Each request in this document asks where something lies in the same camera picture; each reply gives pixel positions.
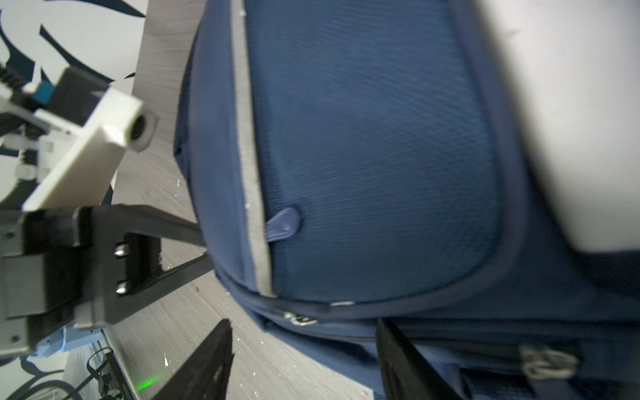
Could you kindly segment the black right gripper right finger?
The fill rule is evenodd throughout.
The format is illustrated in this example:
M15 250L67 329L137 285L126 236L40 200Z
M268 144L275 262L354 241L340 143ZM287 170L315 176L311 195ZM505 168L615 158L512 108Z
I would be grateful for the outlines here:
M386 399L462 399L391 321L377 321L376 348Z

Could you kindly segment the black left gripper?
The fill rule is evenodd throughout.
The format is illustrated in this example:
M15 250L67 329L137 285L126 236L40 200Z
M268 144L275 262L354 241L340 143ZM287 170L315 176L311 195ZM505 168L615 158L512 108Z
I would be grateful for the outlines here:
M115 325L213 271L207 253L141 284L120 284L116 247L128 233L205 247L197 223L148 205L1 213L1 355L32 354L72 325Z

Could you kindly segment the navy blue school backpack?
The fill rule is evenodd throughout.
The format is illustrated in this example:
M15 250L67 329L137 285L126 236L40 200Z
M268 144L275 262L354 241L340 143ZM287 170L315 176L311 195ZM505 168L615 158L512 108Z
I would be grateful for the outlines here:
M210 1L174 155L220 283L386 399L639 396L636 1Z

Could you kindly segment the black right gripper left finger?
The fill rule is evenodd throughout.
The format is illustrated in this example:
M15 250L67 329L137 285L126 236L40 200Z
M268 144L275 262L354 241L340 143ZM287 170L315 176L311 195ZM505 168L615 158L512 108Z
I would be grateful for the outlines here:
M223 319L153 400L225 400L233 359L233 330Z

